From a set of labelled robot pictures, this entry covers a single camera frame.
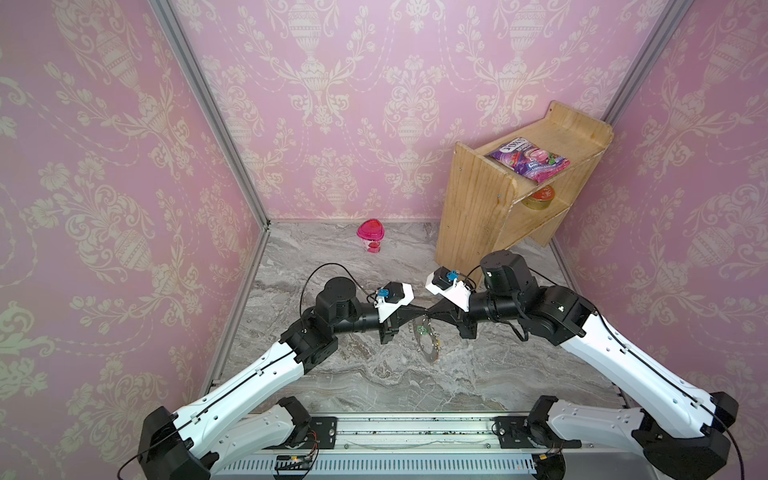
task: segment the pink cup with lid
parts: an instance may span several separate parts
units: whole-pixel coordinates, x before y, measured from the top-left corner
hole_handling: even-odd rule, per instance
[[[384,238],[384,226],[375,218],[366,220],[357,229],[357,236],[362,240],[362,246],[366,250],[370,253],[378,253]]]

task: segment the snack bag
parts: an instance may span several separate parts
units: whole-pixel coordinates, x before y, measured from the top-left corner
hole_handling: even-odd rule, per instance
[[[571,164],[567,158],[542,150],[522,137],[503,144],[488,156],[537,183],[547,180]]]

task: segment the damask pattern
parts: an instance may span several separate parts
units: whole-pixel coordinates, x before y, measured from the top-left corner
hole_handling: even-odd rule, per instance
[[[766,27],[764,0],[694,2],[557,235],[614,325],[739,400],[747,477],[768,468]]]
[[[113,478],[199,391],[260,230],[148,4],[3,3],[0,72],[0,478]]]
[[[667,0],[172,3],[270,218],[332,220],[439,218],[456,141],[601,116]]]

